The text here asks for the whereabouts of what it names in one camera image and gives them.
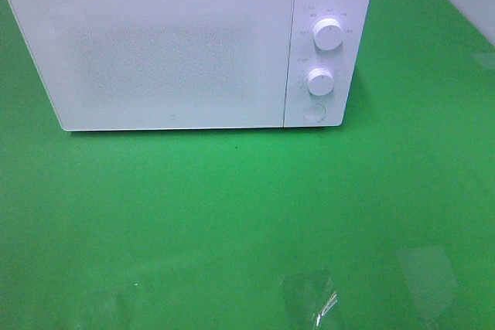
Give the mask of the white timer knob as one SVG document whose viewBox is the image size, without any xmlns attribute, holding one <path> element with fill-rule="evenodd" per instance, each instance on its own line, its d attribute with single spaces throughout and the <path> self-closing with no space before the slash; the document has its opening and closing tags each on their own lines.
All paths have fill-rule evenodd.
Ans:
<svg viewBox="0 0 495 330">
<path fill-rule="evenodd" d="M 324 68 L 312 70 L 307 77 L 307 88 L 311 95 L 322 97 L 333 92 L 335 79 L 333 73 Z"/>
</svg>

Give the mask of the white microwave door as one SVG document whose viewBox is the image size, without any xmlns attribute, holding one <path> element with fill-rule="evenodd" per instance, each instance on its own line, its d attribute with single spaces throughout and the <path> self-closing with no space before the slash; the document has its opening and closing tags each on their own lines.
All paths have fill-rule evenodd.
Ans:
<svg viewBox="0 0 495 330">
<path fill-rule="evenodd" d="M 280 127 L 293 0 L 9 0 L 66 131 Z"/>
</svg>

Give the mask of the round door release button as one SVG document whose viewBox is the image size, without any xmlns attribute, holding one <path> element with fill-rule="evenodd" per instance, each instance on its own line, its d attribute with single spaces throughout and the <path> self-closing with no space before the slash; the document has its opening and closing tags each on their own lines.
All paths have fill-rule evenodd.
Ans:
<svg viewBox="0 0 495 330">
<path fill-rule="evenodd" d="M 303 113 L 303 118 L 309 123 L 319 123 L 326 116 L 326 109 L 322 104 L 312 104 Z"/>
</svg>

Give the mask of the upper white power knob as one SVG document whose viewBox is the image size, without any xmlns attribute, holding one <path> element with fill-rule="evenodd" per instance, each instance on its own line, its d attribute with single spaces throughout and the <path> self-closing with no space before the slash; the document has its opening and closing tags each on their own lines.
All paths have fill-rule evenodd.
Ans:
<svg viewBox="0 0 495 330">
<path fill-rule="evenodd" d="M 339 20 L 333 17 L 320 19 L 313 26 L 313 41 L 322 51 L 330 51 L 343 42 L 343 27 Z"/>
</svg>

